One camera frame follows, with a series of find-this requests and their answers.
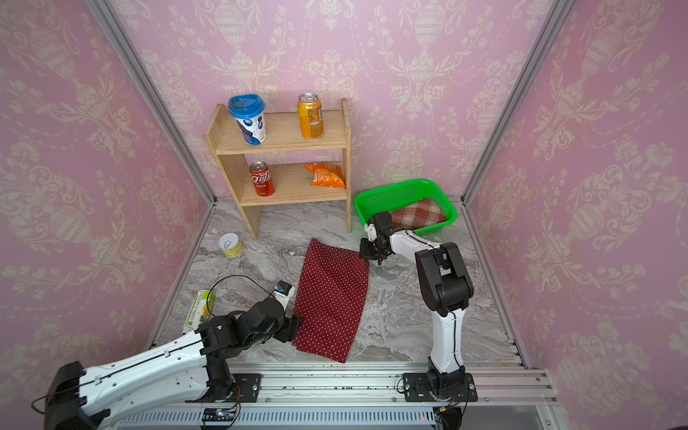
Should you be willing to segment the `green plastic basket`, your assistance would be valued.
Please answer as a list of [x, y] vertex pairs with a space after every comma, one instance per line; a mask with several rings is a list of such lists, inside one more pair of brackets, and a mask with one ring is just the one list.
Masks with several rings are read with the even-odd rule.
[[445, 220], [416, 229], [418, 235], [438, 231], [457, 220], [458, 211], [440, 186], [429, 179], [421, 178], [362, 192], [355, 197], [354, 208], [365, 227], [376, 213], [398, 211], [425, 199], [437, 205]]

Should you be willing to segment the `red polka dot skirt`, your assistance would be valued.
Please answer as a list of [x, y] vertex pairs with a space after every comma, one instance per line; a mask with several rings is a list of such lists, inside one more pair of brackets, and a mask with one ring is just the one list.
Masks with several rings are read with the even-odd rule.
[[358, 332], [369, 285], [369, 263], [358, 253], [312, 239], [297, 288], [294, 314], [304, 318], [297, 350], [345, 363]]

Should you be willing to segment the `red plaid skirt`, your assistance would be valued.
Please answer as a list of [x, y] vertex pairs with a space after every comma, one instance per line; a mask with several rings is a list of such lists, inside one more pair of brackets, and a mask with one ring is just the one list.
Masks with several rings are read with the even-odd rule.
[[423, 199], [392, 212], [392, 222], [403, 229], [423, 229], [446, 220], [440, 206], [431, 199]]

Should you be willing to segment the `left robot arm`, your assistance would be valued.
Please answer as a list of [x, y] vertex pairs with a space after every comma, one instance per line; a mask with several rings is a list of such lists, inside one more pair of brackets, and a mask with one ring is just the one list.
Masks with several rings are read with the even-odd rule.
[[268, 340], [295, 340], [304, 319], [287, 316], [287, 304], [285, 297], [267, 297], [130, 358], [94, 367], [63, 365], [43, 397], [44, 428], [104, 429], [172, 403], [237, 401], [241, 389], [229, 359]]

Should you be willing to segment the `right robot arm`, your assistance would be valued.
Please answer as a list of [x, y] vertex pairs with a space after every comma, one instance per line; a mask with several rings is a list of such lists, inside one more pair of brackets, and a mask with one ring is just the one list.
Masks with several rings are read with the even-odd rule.
[[463, 320], [474, 287], [457, 245], [437, 244], [398, 227], [388, 211], [368, 220], [365, 231], [367, 237], [360, 241], [360, 255], [381, 263], [396, 254], [415, 263], [422, 299], [433, 313], [428, 371], [403, 375], [401, 393], [406, 401], [477, 401], [475, 383], [462, 356]]

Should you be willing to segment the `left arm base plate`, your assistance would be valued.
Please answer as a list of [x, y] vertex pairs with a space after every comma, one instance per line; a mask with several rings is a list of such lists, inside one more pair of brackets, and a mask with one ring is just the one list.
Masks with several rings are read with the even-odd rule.
[[194, 403], [256, 403], [261, 390], [262, 374], [231, 374], [211, 379], [207, 392]]

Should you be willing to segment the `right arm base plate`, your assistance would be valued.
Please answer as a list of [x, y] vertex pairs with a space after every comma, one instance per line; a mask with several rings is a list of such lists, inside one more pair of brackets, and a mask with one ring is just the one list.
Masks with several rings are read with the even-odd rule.
[[457, 371], [440, 376], [433, 376], [430, 372], [407, 373], [401, 381], [406, 402], [478, 401], [477, 386], [469, 373]]

